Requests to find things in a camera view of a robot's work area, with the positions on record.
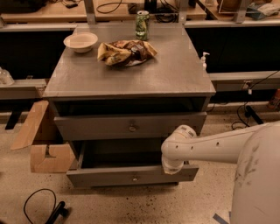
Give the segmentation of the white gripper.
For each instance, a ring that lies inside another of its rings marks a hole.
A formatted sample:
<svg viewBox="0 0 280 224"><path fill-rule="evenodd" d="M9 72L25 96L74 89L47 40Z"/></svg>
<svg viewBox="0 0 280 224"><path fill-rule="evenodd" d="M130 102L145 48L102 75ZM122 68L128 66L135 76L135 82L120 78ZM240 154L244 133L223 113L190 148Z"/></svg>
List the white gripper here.
<svg viewBox="0 0 280 224"><path fill-rule="evenodd" d="M183 165L183 161L170 160L166 157L162 157L162 166L165 174L174 175L181 171Z"/></svg>

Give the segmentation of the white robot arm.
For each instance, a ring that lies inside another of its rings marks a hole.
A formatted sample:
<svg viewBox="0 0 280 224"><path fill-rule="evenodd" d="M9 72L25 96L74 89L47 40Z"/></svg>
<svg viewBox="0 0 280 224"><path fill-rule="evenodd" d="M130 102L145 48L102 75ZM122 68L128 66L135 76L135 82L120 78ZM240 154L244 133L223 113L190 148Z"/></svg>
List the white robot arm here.
<svg viewBox="0 0 280 224"><path fill-rule="evenodd" d="M171 175L189 160L236 164L230 224L280 224L280 122L204 137L181 125L161 151Z"/></svg>

